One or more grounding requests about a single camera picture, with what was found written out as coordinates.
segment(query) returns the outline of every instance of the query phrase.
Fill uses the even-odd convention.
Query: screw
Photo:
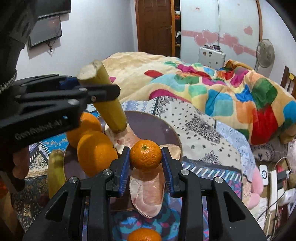
[[[222,183],[223,182],[223,178],[222,177],[215,177],[215,182]]]
[[[183,174],[183,175],[188,175],[189,173],[190,173],[190,171],[187,170],[187,169],[182,169],[181,170],[181,174]]]
[[[69,182],[70,182],[70,183],[76,183],[77,180],[78,180],[77,177],[71,177],[71,178],[69,178]]]
[[[68,100],[68,103],[69,103],[70,105],[78,105],[78,104],[79,104],[79,101],[76,100],[76,99],[69,99],[69,100]]]
[[[83,88],[83,87],[81,87],[81,88],[79,88],[79,90],[80,90],[80,91],[83,91],[83,92],[86,92],[86,91],[87,91],[87,88]]]
[[[96,97],[94,95],[91,97],[91,101],[96,102]]]
[[[103,174],[106,175],[106,176],[110,175],[111,173],[112,173],[112,171],[110,169],[105,169],[103,171]]]

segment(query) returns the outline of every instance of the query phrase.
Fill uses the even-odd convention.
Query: door
[[[139,51],[171,56],[170,0],[136,0]]]

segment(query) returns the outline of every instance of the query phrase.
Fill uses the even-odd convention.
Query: plate
[[[128,123],[134,133],[141,139],[154,141],[158,145],[174,144],[181,148],[182,146],[178,135],[174,129],[160,118],[138,111],[125,111]],[[105,121],[100,116],[102,129],[105,129]],[[79,179],[86,179],[88,176],[82,170],[77,159],[77,150],[68,145],[64,155],[64,173],[66,180],[70,177],[78,177]],[[111,211],[129,211],[134,207],[130,198],[129,185],[121,198],[110,198]]]

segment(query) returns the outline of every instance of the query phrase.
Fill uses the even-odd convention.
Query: orange
[[[150,171],[159,166],[162,154],[160,147],[150,140],[140,140],[131,148],[131,164],[139,170]]]
[[[128,236],[127,241],[161,241],[161,236],[153,229],[140,228]]]
[[[89,177],[109,168],[111,162],[118,158],[108,136],[99,131],[89,131],[81,137],[77,156],[81,168]]]
[[[80,126],[66,133],[69,144],[72,147],[77,148],[80,138],[85,132],[90,130],[102,132],[101,123],[91,113],[83,112],[80,117]]]

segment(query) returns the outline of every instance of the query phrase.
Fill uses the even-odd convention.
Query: colorful blanket
[[[117,53],[103,61],[121,88],[121,102],[171,96],[245,135],[250,144],[282,143],[296,135],[296,101],[277,83],[245,64],[229,60],[214,70],[175,57]]]

